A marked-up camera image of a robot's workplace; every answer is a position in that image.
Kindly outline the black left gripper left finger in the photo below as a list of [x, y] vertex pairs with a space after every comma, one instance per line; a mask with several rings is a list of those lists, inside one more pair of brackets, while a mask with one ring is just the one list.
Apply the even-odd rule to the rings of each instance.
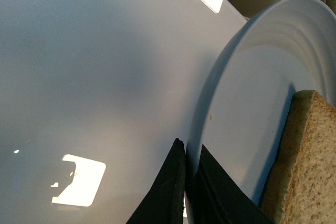
[[150, 190], [127, 223], [183, 223], [186, 155], [176, 138]]

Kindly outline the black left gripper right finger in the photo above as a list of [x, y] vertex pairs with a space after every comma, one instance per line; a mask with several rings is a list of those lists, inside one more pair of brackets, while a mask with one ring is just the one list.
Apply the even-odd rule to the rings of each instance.
[[195, 223], [273, 223], [202, 146], [196, 174]]

